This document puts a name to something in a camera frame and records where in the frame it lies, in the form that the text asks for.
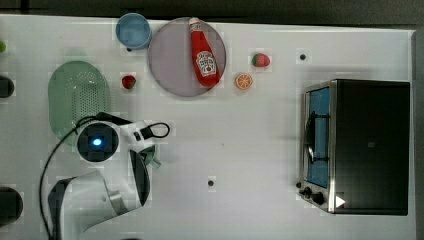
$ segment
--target ketchup bottle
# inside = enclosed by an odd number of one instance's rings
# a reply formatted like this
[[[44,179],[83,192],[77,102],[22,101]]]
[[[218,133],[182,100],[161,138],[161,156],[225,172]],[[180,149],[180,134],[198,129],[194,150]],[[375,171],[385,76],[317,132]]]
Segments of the ketchup bottle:
[[[212,49],[201,30],[198,18],[190,18],[191,57],[197,80],[205,87],[213,87],[219,82],[219,70]]]

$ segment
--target plate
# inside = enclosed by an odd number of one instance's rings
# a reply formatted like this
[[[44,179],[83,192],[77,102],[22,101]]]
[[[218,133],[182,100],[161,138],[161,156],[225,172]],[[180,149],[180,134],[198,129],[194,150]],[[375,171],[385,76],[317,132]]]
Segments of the plate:
[[[189,19],[177,18],[163,26],[149,47],[149,67],[153,77],[162,88],[181,97],[198,96],[211,89],[202,86],[194,73]],[[226,63],[224,42],[218,32],[203,21],[202,30],[222,76]]]

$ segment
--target black cable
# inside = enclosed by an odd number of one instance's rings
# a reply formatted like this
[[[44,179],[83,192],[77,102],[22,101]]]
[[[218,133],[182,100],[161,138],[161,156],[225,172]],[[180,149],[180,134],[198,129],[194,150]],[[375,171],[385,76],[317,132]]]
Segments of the black cable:
[[[50,161],[52,160],[53,154],[57,151],[57,149],[60,147],[60,145],[62,145],[62,143],[74,132],[76,132],[76,130],[78,128],[80,128],[82,125],[91,122],[93,120],[95,120],[96,117],[94,116],[87,116],[87,117],[83,117],[80,120],[78,120],[78,122],[75,124],[75,127],[71,129],[71,131],[69,131],[60,141],[58,144],[56,144],[56,146],[54,147],[53,151],[50,153],[46,164],[44,165],[44,169],[43,172],[41,173],[41,177],[40,177],[40,183],[39,183],[39,188],[38,188],[38,199],[39,199],[39,205],[40,205],[40,212],[41,212],[41,217],[43,219],[44,222],[44,227],[47,231],[47,236],[49,237],[49,239],[53,239],[53,233],[50,233],[49,230],[49,225],[47,223],[47,218],[44,215],[44,207],[43,207],[43,195],[42,195],[42,187],[43,187],[43,181],[44,181],[44,176],[46,174],[48,165],[50,163]]]
[[[157,135],[153,134],[153,132],[152,132],[152,137],[155,137],[155,138],[164,138],[164,137],[167,137],[169,135],[169,133],[171,132],[171,128],[169,127],[168,124],[166,124],[164,122],[158,122],[158,123],[150,124],[149,126],[147,126],[147,128],[150,128],[151,129],[154,126],[159,126],[159,125],[165,126],[168,129],[168,131],[166,132],[165,135],[162,135],[162,136],[157,136]]]

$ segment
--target blue cup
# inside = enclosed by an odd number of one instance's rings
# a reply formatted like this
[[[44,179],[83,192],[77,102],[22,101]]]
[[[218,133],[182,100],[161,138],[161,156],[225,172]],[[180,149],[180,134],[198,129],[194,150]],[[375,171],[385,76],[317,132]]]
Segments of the blue cup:
[[[145,17],[138,13],[122,16],[116,25],[116,36],[128,51],[143,49],[152,40],[152,29]]]

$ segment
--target oven window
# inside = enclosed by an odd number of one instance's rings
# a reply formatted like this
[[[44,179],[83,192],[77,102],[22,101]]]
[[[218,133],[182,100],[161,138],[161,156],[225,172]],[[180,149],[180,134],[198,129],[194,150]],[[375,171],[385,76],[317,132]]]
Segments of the oven window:
[[[307,181],[321,187],[328,186],[328,128],[330,115],[330,89],[310,92],[309,98]]]

